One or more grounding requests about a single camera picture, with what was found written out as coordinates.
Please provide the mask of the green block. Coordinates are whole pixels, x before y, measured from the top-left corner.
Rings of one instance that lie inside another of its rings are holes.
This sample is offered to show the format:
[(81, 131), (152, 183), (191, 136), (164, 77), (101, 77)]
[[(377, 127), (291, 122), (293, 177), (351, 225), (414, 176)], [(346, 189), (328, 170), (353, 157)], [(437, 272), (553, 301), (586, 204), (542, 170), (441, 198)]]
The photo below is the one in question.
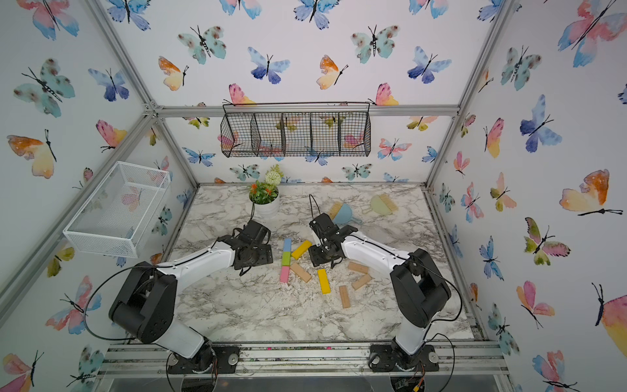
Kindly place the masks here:
[(289, 267), (291, 265), (292, 254), (290, 252), (282, 253), (282, 266)]

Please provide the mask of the blue block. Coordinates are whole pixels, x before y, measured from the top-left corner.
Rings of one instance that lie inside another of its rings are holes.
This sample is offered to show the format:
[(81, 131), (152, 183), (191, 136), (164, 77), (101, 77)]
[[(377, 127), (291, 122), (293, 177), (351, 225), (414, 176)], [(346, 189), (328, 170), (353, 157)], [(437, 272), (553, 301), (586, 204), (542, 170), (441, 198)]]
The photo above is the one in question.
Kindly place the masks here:
[(284, 253), (291, 253), (292, 252), (292, 240), (290, 238), (286, 238), (283, 241), (283, 248), (282, 251)]

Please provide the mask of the yellow block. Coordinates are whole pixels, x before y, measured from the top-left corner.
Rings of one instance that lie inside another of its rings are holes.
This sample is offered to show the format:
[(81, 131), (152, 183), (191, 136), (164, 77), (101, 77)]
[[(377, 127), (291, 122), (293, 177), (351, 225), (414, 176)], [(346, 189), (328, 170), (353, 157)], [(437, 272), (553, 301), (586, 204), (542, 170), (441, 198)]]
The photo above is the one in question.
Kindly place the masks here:
[(328, 274), (325, 271), (325, 269), (318, 269), (317, 270), (317, 274), (318, 274), (318, 281), (320, 284), (320, 288), (321, 288), (321, 293), (323, 295), (328, 295), (331, 293), (331, 285), (330, 282), (328, 280)]
[(292, 258), (299, 260), (305, 255), (312, 245), (313, 243), (311, 243), (310, 240), (305, 240), (296, 250), (292, 252)]

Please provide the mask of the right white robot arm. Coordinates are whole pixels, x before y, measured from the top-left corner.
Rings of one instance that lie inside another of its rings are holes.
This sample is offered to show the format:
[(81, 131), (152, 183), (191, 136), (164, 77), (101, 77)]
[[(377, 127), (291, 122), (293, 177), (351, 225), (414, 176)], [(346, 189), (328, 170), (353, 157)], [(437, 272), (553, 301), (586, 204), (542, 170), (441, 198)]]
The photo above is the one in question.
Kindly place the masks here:
[(403, 320), (391, 343), (370, 346), (367, 366), (372, 372), (437, 372), (427, 334), (452, 292), (431, 255), (420, 248), (411, 253), (392, 248), (351, 225), (341, 228), (326, 213), (313, 218), (310, 229), (317, 240), (309, 249), (314, 266), (349, 259), (387, 275), (392, 283)]

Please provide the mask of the pink block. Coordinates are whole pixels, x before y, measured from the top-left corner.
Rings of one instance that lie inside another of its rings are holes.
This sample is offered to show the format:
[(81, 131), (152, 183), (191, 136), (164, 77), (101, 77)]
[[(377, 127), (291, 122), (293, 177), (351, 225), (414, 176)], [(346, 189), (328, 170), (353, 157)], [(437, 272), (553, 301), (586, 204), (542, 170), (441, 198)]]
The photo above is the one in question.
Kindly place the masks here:
[(289, 266), (282, 266), (281, 267), (281, 274), (280, 274), (280, 283), (281, 284), (288, 284), (289, 283), (289, 276), (290, 276), (290, 267)]

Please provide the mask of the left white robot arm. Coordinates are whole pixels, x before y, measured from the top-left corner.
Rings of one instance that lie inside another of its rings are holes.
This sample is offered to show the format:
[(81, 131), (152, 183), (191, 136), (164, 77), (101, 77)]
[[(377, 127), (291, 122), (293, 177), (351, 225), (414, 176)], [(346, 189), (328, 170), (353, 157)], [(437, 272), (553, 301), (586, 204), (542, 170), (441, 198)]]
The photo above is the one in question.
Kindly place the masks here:
[(213, 245), (173, 262), (132, 267), (109, 310), (109, 318), (133, 338), (173, 353), (187, 373), (218, 370), (211, 341), (176, 318), (176, 302), (199, 280), (233, 268), (246, 274), (273, 262), (270, 230), (251, 220), (243, 228), (218, 238)]

